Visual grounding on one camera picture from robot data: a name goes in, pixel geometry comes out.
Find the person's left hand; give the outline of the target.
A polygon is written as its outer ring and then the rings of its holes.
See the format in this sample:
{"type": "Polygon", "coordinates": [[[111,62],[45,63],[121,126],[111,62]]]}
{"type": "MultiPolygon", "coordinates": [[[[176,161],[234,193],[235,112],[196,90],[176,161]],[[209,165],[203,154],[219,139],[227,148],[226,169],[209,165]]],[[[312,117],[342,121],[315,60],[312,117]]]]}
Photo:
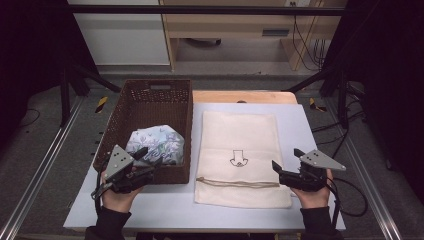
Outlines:
{"type": "Polygon", "coordinates": [[[143,190],[142,187],[131,191],[130,193],[115,193],[112,190],[106,190],[102,196],[103,206],[109,210],[128,213],[131,209],[132,203],[137,195],[143,190]]]}

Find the yellow black tape piece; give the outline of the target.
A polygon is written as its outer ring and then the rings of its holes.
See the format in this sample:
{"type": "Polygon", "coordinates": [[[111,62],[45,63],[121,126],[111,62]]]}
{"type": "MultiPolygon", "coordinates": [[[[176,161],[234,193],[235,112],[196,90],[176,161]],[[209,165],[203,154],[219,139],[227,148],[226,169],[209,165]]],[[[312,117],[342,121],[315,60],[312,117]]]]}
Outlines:
{"type": "Polygon", "coordinates": [[[95,113],[101,113],[102,112],[107,100],[108,100],[107,96],[103,96],[103,97],[100,98],[100,100],[97,104],[97,107],[95,109],[95,113]]]}
{"type": "Polygon", "coordinates": [[[327,112],[327,108],[323,106],[317,106],[314,98],[309,98],[309,106],[312,110],[317,110],[320,112],[327,112]]]}

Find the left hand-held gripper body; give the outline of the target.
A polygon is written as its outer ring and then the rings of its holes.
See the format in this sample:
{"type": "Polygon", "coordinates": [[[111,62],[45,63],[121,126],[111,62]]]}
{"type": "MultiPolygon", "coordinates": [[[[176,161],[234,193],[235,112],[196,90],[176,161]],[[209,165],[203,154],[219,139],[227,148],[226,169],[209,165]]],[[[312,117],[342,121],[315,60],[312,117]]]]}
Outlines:
{"type": "Polygon", "coordinates": [[[115,193],[130,193],[142,186],[153,182],[154,174],[136,174],[134,162],[136,160],[119,145],[115,145],[109,157],[106,159],[104,171],[104,183],[98,183],[91,193],[93,200],[98,200],[102,194],[111,189],[115,193]]]}

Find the light wooden desk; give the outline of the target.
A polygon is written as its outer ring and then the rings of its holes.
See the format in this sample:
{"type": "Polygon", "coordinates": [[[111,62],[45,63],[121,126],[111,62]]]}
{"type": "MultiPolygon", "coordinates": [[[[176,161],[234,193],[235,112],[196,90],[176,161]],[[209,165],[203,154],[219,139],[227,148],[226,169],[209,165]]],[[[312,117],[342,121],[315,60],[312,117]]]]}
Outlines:
{"type": "MultiPolygon", "coordinates": [[[[344,7],[347,0],[159,0],[166,5],[253,6],[253,7],[344,7]]],[[[171,39],[274,38],[281,41],[289,66],[296,71],[306,59],[313,39],[329,41],[340,18],[284,15],[195,15],[165,14],[171,39]]]]}

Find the white table board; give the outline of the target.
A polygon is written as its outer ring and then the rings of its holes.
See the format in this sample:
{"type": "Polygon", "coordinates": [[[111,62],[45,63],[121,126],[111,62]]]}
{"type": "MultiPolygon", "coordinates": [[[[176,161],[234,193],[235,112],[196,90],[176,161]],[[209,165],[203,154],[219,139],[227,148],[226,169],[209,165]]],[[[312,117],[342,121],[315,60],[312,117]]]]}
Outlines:
{"type": "Polygon", "coordinates": [[[176,185],[148,185],[134,200],[127,230],[145,232],[268,232],[302,230],[300,202],[292,199],[287,209],[245,209],[197,204],[194,201],[195,174],[201,140],[202,113],[273,114],[276,117],[283,166],[296,171],[300,161],[293,150],[316,148],[305,111],[300,104],[196,103],[193,109],[190,182],[176,185]]]}

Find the black metal stand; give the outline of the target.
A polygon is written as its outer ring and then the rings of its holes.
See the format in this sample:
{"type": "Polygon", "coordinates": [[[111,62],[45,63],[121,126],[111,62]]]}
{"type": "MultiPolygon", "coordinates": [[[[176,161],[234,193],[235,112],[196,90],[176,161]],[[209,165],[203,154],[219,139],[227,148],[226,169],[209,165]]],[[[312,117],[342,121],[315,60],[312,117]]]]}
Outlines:
{"type": "Polygon", "coordinates": [[[318,73],[308,77],[306,80],[284,89],[284,92],[296,93],[301,89],[309,86],[310,84],[317,82],[318,80],[323,80],[319,93],[323,97],[328,97],[334,93],[335,90],[338,90],[338,101],[337,101],[337,120],[344,129],[349,128],[349,121],[347,116],[347,89],[348,89],[348,80],[347,75],[342,67],[340,66],[330,66],[327,67],[318,73]]]}
{"type": "Polygon", "coordinates": [[[69,97],[69,81],[66,78],[68,72],[74,72],[77,75],[82,76],[83,78],[89,78],[99,83],[100,85],[106,87],[107,89],[119,93],[121,88],[112,84],[111,82],[102,78],[99,74],[94,73],[80,65],[73,65],[69,68],[64,68],[60,73],[60,96],[61,96],[61,127],[64,127],[66,123],[70,120],[71,108],[70,108],[70,97],[69,97]]]}

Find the cream drawstring bag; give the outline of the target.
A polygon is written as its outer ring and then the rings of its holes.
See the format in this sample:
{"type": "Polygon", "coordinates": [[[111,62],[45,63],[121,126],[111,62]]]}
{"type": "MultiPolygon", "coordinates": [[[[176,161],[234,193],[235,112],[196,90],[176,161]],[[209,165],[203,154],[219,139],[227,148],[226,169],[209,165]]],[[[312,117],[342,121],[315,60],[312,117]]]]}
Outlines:
{"type": "Polygon", "coordinates": [[[195,201],[235,208],[289,208],[291,191],[272,164],[282,154],[272,114],[205,111],[195,201]]]}

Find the aluminium floor rail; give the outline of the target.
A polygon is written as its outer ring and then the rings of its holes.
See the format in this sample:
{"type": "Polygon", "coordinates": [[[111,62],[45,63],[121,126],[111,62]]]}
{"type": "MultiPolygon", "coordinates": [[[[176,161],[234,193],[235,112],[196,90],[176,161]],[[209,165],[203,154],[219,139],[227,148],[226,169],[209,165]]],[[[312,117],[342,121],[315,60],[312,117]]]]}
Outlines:
{"type": "Polygon", "coordinates": [[[371,178],[371,175],[365,168],[357,148],[352,139],[345,134],[345,152],[351,162],[352,168],[358,178],[365,196],[368,199],[374,217],[386,240],[403,240],[401,233],[393,220],[377,186],[371,178]]]}
{"type": "Polygon", "coordinates": [[[14,240],[16,237],[81,110],[84,100],[84,97],[75,98],[69,119],[59,128],[21,199],[0,230],[0,240],[14,240]]]}

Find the person's right hand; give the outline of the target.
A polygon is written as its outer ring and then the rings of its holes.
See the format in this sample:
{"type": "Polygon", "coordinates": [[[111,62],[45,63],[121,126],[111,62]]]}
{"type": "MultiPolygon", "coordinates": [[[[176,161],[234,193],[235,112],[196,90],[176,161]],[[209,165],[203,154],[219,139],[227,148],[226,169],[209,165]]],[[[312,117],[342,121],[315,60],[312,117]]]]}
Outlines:
{"type": "Polygon", "coordinates": [[[291,191],[298,197],[303,209],[323,208],[328,206],[330,190],[324,186],[316,192],[305,192],[292,188],[291,191]]]}

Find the white cabinet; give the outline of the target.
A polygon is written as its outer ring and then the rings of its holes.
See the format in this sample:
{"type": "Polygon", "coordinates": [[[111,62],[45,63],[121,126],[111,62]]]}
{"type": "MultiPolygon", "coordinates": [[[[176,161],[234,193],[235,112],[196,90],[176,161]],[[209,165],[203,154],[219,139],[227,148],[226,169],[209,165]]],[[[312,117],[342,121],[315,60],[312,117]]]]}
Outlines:
{"type": "Polygon", "coordinates": [[[96,65],[168,65],[160,14],[75,14],[96,65]]]}

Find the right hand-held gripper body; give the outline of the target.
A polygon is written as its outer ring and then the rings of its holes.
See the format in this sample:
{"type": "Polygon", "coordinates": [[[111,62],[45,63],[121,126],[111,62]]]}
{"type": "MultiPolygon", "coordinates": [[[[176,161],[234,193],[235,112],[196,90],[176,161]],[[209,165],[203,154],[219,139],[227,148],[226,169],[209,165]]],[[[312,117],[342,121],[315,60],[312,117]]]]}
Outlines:
{"type": "Polygon", "coordinates": [[[327,170],[345,171],[346,167],[319,150],[304,153],[298,172],[286,171],[286,177],[279,176],[279,183],[289,188],[316,192],[327,183],[327,170]]]}

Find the black horizontal frame bar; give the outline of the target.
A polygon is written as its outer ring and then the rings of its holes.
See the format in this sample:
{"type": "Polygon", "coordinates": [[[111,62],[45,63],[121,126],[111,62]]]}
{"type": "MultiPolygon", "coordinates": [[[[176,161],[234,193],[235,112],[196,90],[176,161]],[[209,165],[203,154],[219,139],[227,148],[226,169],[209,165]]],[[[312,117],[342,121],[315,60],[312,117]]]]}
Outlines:
{"type": "Polygon", "coordinates": [[[253,6],[195,6],[195,5],[69,5],[72,13],[90,14],[195,14],[195,15],[297,15],[343,16],[344,8],[320,7],[253,7],[253,6]]]}

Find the floral patterned cloth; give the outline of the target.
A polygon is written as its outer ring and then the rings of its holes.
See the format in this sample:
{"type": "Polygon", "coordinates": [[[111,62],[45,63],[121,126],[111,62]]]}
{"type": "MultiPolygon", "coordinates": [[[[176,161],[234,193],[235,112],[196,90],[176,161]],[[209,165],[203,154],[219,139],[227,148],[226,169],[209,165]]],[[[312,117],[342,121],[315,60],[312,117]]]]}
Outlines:
{"type": "Polygon", "coordinates": [[[184,157],[185,139],[169,125],[157,125],[138,129],[131,133],[125,151],[135,155],[142,148],[147,154],[137,158],[136,165],[153,164],[161,158],[164,165],[181,165],[184,157]]]}

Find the brown woven basket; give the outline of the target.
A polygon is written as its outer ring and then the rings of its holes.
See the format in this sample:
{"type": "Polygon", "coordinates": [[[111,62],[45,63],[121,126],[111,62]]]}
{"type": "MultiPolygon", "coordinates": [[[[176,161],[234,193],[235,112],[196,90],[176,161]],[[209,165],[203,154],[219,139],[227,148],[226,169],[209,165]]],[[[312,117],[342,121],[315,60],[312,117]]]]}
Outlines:
{"type": "Polygon", "coordinates": [[[126,80],[94,158],[93,167],[101,169],[115,145],[124,148],[134,130],[168,125],[184,139],[183,163],[162,165],[155,184],[187,184],[191,165],[193,119],[192,82],[187,79],[126,80]]]}

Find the dark curtain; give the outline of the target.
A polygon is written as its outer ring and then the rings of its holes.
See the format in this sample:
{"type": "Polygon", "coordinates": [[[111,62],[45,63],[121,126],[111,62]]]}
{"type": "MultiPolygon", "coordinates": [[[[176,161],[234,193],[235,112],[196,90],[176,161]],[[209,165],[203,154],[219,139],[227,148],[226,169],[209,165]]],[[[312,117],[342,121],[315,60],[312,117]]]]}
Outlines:
{"type": "Polygon", "coordinates": [[[424,204],[424,0],[347,0],[326,63],[363,84],[383,151],[424,204]]]}
{"type": "MultiPolygon", "coordinates": [[[[28,18],[28,8],[44,4],[66,6],[68,0],[0,0],[0,148],[18,128],[30,97],[60,84],[63,67],[49,54],[48,35],[37,33],[28,18]]],[[[68,56],[98,74],[74,15],[50,12],[43,19],[68,56]]]]}

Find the wooden table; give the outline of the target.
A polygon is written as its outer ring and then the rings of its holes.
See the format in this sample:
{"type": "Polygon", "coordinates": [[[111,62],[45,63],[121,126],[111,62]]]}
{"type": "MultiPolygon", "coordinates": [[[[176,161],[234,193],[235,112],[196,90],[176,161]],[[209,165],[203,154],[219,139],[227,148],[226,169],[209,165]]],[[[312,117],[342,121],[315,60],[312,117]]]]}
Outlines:
{"type": "Polygon", "coordinates": [[[194,90],[195,103],[261,103],[261,104],[297,104],[296,96],[281,91],[209,91],[194,90]]]}

